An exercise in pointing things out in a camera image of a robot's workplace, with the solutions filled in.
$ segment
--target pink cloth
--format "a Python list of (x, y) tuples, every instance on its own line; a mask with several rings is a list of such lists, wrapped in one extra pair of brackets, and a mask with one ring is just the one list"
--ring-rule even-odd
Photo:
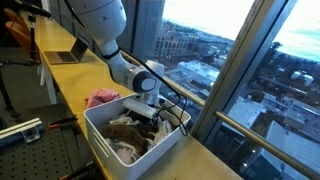
[(86, 98), (86, 109), (98, 106), (103, 103), (107, 103), (121, 98), (120, 94), (111, 89), (102, 88), (94, 90), (89, 98)]

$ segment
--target wooden desk surface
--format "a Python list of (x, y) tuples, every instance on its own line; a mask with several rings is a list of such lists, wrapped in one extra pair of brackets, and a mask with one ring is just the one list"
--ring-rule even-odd
[[(28, 13), (22, 17), (27, 20)], [(75, 38), (57, 22), (37, 16), (35, 40), (42, 55), (44, 51), (70, 50)], [(44, 56), (53, 78), (57, 82), (70, 109), (78, 117), (78, 123), (87, 137), (83, 111), (85, 101), (98, 88), (118, 91), (123, 97), (132, 94), (116, 84), (109, 75), (108, 66), (94, 53), (87, 51), (80, 64), (50, 65)], [(112, 179), (97, 157), (107, 179)], [(228, 166), (212, 155), (193, 137), (182, 137), (163, 157), (147, 170), (141, 179), (241, 179)]]

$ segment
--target metal railing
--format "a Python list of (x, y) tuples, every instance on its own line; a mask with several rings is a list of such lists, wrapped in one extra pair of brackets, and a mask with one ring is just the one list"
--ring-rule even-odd
[[(126, 60), (128, 60), (136, 65), (140, 65), (140, 63), (138, 61), (136, 61), (133, 57), (131, 57), (129, 54), (125, 53), (124, 51), (121, 51), (121, 53)], [(172, 86), (177, 91), (179, 91), (182, 95), (184, 95), (188, 99), (192, 100), (196, 104), (200, 105), (201, 107), (204, 107), (204, 104), (205, 104), (204, 100), (202, 100), (198, 96), (192, 94), (190, 91), (188, 91), (185, 88), (183, 88), (182, 86), (178, 85), (177, 83), (175, 83), (171, 79), (164, 77), (164, 80), (167, 83), (169, 83), (170, 86)], [(267, 140), (265, 140), (263, 137), (261, 137), (260, 135), (258, 135), (254, 131), (242, 126), (240, 123), (238, 123), (237, 121), (228, 117), (227, 115), (225, 115), (222, 112), (216, 111), (215, 116), (217, 116), (222, 121), (224, 121), (225, 123), (227, 123), (230, 126), (232, 126), (233, 128), (235, 128), (237, 131), (244, 134), (251, 141), (257, 143), (259, 146), (261, 146), (262, 148), (266, 149), (267, 151), (269, 151), (270, 153), (272, 153), (273, 155), (275, 155), (276, 157), (278, 157), (279, 159), (284, 161), (286, 164), (288, 164), (291, 167), (298, 170), (303, 175), (307, 176), (310, 179), (320, 179), (320, 174), (318, 172), (312, 170), (308, 166), (306, 166), (306, 165), (302, 164), (300, 161), (296, 160), (294, 157), (288, 155), (287, 153), (280, 150), (276, 146), (270, 144)]]

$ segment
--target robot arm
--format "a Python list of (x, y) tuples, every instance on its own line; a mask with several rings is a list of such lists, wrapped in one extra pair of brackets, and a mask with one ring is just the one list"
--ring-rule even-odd
[[(159, 94), (160, 81), (143, 67), (123, 59), (116, 43), (126, 26), (121, 0), (68, 0), (74, 13), (91, 34), (109, 65), (112, 79), (128, 89), (143, 93), (143, 103), (153, 104)], [(147, 64), (163, 76), (163, 66), (152, 61)]]

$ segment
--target cloudy sky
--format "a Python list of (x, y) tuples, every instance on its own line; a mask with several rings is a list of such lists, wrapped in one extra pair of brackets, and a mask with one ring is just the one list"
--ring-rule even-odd
[[(298, 0), (275, 41), (280, 51), (320, 62), (318, 0)], [(163, 18), (235, 39), (253, 0), (166, 0)]]

